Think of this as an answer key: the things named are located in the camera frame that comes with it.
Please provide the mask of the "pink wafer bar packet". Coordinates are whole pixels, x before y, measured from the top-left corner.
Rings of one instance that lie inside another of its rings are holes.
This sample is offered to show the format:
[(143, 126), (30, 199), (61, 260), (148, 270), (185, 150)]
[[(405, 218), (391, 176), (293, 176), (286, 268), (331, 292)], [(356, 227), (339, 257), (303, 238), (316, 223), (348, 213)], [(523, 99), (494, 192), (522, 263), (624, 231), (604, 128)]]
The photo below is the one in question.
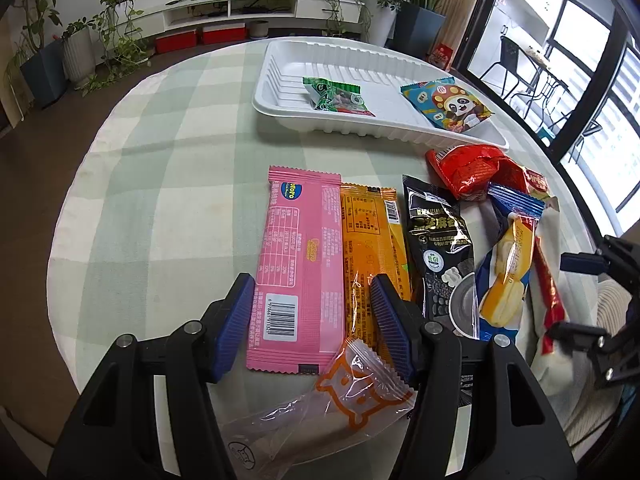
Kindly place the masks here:
[(246, 367), (318, 375), (345, 339), (342, 177), (272, 166), (268, 180)]

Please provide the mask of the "blue panda snack bag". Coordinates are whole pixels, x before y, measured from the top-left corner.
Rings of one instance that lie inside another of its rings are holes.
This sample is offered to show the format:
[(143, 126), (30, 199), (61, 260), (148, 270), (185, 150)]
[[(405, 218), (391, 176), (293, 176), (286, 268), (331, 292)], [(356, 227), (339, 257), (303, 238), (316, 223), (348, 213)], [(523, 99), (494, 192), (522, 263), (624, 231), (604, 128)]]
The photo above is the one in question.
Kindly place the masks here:
[(436, 128), (455, 133), (478, 126), (492, 113), (474, 94), (460, 87), (454, 77), (414, 82), (400, 93)]

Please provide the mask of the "green candy packet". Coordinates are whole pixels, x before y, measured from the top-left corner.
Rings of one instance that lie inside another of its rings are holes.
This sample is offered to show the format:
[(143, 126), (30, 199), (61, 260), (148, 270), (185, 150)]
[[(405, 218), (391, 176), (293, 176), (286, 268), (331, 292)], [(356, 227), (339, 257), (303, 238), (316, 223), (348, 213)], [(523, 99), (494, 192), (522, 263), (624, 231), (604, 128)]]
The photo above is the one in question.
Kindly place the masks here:
[(356, 84), (327, 80), (324, 78), (304, 77), (303, 85), (309, 93), (316, 110), (352, 115), (374, 116)]

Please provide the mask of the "clear orange bear packet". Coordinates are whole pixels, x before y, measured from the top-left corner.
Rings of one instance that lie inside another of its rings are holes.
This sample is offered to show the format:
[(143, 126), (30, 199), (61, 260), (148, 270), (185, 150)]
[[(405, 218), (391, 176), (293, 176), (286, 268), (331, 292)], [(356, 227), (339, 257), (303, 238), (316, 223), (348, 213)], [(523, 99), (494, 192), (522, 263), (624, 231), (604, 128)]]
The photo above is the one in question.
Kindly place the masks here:
[(407, 415), (416, 392), (360, 339), (348, 338), (302, 396), (221, 427), (240, 479), (280, 479), (376, 437)]

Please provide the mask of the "black sesame snack packet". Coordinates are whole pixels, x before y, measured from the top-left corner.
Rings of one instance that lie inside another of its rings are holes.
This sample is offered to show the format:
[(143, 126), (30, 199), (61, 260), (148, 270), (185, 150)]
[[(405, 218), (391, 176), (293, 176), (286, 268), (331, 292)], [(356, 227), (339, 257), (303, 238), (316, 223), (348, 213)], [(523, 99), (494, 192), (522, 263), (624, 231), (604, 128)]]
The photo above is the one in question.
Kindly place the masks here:
[(420, 278), (425, 318), (470, 339), (480, 336), (474, 249), (458, 200), (446, 190), (405, 176), (408, 244)]

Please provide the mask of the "orange snack bar packet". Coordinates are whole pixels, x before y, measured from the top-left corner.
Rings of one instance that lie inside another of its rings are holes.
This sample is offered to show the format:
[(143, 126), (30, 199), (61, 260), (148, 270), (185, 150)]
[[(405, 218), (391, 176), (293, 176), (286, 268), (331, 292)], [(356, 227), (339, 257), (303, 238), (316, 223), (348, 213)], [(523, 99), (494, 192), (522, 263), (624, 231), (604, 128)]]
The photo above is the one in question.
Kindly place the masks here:
[(345, 334), (363, 340), (386, 363), (390, 352), (371, 307), (370, 284), (388, 276), (400, 298), (411, 298), (404, 229), (394, 188), (341, 185)]

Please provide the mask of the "blue yellow cookie packet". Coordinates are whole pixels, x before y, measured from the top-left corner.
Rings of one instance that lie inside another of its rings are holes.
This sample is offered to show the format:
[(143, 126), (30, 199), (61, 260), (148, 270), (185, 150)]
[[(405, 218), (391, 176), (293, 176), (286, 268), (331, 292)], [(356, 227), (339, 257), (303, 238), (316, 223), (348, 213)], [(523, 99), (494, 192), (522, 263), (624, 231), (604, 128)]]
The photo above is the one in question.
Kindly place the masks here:
[(535, 234), (544, 202), (501, 184), (487, 196), (499, 225), (498, 242), (475, 273), (480, 340), (503, 334), (514, 340), (520, 330)]

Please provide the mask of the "green checked tablecloth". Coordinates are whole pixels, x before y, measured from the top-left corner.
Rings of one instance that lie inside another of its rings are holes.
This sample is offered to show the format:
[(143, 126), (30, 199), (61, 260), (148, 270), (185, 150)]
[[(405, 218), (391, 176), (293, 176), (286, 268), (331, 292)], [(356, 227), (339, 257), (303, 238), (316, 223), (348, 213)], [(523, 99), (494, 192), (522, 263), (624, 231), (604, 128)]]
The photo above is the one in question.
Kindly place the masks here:
[[(255, 275), (269, 197), (268, 169), (341, 174), (402, 190), (429, 181), (421, 144), (298, 132), (254, 110), (268, 44), (190, 58), (139, 82), (96, 133), (65, 197), (48, 264), (54, 339), (79, 392), (115, 338), (165, 336)], [(543, 174), (560, 202), (560, 252), (594, 252), (574, 198), (539, 146), (508, 116), (492, 123), (508, 154)], [(218, 422), (307, 392), (311, 376), (245, 366), (209, 389)], [(285, 479), (386, 479), (408, 420), (349, 450), (293, 467)]]

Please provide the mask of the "red snack bag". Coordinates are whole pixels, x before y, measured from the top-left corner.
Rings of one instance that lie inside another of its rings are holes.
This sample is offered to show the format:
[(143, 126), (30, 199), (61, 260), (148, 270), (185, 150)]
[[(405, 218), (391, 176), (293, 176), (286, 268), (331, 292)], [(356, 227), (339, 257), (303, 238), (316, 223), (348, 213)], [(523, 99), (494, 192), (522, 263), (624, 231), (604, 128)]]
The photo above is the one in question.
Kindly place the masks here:
[(500, 148), (489, 144), (429, 150), (425, 158), (457, 200), (484, 200), (500, 164), (509, 160)]

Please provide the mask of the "gold red candy packet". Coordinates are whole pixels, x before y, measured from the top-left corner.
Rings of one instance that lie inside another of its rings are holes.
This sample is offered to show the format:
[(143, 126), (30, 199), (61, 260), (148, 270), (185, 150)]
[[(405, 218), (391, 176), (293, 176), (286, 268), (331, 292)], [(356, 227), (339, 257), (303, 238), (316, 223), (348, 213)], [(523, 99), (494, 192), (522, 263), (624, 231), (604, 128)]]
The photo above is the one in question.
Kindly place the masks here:
[(533, 196), (537, 200), (548, 200), (551, 197), (548, 181), (542, 174), (511, 159), (503, 159), (500, 162), (495, 182)]

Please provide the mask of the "white foam tray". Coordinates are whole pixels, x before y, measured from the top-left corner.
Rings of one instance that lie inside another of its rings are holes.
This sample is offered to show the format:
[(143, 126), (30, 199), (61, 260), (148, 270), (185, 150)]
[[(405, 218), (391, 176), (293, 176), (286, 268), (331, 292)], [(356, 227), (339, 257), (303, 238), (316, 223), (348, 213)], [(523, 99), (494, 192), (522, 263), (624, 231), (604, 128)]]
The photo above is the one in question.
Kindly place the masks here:
[[(298, 132), (358, 134), (450, 148), (509, 142), (492, 119), (464, 133), (433, 126), (401, 94), (405, 84), (446, 74), (417, 58), (347, 39), (290, 37), (270, 40), (253, 96), (254, 109)], [(369, 116), (317, 110), (304, 78), (323, 78), (360, 88)]]

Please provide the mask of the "red gift bag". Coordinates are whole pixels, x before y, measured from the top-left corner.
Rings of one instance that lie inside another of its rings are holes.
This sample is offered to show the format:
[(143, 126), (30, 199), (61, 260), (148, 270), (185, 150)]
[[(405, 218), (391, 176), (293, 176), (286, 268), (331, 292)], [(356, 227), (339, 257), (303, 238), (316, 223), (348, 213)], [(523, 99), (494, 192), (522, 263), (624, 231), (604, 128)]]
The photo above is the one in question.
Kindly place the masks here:
[(440, 42), (433, 48), (428, 56), (428, 62), (445, 72), (450, 70), (452, 59), (454, 58), (454, 49)]

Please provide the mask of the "left red storage box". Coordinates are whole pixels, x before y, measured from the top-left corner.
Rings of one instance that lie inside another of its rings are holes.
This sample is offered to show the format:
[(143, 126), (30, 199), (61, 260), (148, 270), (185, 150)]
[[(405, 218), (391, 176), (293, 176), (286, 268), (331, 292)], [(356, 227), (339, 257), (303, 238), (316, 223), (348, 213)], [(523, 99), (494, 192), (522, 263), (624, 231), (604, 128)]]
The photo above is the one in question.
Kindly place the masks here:
[(196, 29), (185, 32), (174, 32), (158, 36), (154, 39), (154, 47), (157, 54), (174, 52), (194, 48), (198, 45), (198, 31)]

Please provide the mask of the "red storage box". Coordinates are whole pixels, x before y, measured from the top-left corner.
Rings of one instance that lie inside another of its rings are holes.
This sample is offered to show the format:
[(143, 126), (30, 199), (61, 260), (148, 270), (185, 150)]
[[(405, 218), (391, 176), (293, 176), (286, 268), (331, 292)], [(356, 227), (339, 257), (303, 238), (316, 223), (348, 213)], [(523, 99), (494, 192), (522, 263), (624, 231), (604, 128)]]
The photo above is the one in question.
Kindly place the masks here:
[(198, 31), (196, 29), (185, 32), (174, 32), (158, 36), (154, 39), (154, 47), (157, 54), (174, 52), (194, 48), (198, 45)]
[(247, 40), (248, 32), (244, 23), (207, 25), (201, 30), (202, 44), (230, 44)]

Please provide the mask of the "right red storage box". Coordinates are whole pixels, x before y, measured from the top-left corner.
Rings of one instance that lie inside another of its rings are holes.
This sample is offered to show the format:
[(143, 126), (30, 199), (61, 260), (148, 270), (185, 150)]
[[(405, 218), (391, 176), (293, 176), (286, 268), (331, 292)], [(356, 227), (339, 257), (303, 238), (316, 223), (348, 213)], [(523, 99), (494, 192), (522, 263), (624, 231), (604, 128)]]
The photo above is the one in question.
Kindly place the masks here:
[(248, 32), (244, 23), (207, 25), (201, 30), (202, 44), (230, 44), (247, 40)]

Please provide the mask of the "black balcony chair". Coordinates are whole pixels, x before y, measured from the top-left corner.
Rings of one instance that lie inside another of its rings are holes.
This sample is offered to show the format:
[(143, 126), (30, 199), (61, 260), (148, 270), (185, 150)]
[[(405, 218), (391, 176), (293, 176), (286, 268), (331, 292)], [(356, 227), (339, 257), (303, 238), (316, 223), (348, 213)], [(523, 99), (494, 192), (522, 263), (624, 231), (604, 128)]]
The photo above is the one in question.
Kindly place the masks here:
[(503, 72), (501, 99), (521, 98), (526, 104), (540, 102), (546, 106), (558, 94), (574, 96), (570, 86), (560, 76), (552, 73), (550, 62), (536, 50), (524, 49), (506, 35), (500, 37), (498, 60), (491, 63), (480, 75), (480, 80), (494, 69)]

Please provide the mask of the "small white round pot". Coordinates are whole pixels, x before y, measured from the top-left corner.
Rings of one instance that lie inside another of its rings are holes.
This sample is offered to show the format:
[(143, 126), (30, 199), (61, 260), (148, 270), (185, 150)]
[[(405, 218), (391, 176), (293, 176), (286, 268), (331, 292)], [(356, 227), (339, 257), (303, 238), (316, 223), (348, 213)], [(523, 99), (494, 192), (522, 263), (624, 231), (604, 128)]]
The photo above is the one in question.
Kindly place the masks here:
[(265, 20), (252, 21), (247, 25), (250, 39), (264, 39), (269, 36), (269, 22)]

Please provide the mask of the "tall plant blue square pot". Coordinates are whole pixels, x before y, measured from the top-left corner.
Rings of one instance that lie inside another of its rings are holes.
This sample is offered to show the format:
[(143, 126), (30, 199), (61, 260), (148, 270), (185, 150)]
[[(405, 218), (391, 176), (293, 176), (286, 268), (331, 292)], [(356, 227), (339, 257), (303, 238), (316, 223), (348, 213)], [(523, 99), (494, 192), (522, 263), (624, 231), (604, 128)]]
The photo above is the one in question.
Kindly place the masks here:
[(393, 47), (414, 58), (425, 58), (444, 24), (445, 15), (437, 12), (442, 0), (408, 0), (397, 12)]

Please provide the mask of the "tall plant dark blue pot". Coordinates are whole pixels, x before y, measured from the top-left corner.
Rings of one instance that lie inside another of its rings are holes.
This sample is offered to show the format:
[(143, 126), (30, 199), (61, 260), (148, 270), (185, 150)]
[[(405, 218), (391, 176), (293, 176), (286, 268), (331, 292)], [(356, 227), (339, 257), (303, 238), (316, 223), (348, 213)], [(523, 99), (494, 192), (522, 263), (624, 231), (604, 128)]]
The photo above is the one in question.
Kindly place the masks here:
[(11, 8), (22, 16), (14, 52), (6, 66), (6, 82), (13, 93), (27, 89), (35, 106), (45, 108), (64, 93), (66, 78), (62, 42), (47, 40), (47, 24), (61, 27), (58, 0), (13, 0)]

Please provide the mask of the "white tv console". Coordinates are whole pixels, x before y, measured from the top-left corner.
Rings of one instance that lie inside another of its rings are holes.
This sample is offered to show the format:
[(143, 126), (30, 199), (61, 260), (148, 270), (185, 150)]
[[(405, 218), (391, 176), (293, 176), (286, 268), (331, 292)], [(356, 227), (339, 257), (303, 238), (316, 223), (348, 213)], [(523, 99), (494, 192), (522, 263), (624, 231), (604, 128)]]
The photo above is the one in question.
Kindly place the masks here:
[[(356, 3), (343, 4), (346, 24), (358, 23)], [(326, 22), (324, 0), (171, 0), (163, 6), (141, 11), (134, 20), (143, 37), (220, 23), (258, 20)]]

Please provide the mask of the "trailing ivy plant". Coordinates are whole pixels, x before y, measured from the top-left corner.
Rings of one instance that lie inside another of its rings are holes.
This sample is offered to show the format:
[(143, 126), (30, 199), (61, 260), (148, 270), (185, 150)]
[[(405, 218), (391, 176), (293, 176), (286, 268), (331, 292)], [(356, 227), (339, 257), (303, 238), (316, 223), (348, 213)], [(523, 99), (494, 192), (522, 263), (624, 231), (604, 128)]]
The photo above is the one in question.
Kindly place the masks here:
[(82, 89), (84, 96), (120, 81), (149, 62), (142, 29), (134, 22), (142, 14), (136, 9), (136, 1), (100, 0), (102, 9), (91, 24), (103, 47), (103, 70), (89, 78)]

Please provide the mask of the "plant in white ribbed pot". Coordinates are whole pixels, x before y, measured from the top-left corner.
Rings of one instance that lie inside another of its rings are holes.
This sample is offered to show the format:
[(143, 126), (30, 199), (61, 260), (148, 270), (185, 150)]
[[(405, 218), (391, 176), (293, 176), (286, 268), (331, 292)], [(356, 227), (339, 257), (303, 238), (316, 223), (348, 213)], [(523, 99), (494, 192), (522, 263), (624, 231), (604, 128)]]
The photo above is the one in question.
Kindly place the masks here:
[(67, 25), (62, 36), (63, 65), (75, 90), (85, 88), (96, 74), (96, 59), (90, 30), (93, 20), (80, 18)]

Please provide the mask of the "bushy plant white pot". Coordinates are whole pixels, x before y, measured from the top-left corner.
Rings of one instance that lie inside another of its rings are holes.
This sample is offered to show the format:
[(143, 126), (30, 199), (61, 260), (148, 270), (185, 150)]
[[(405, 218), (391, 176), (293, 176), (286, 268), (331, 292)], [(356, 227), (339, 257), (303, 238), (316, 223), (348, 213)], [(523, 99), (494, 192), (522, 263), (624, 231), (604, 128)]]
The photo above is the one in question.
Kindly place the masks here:
[(397, 12), (405, 0), (360, 0), (363, 3), (360, 15), (362, 40), (368, 44), (384, 47)]

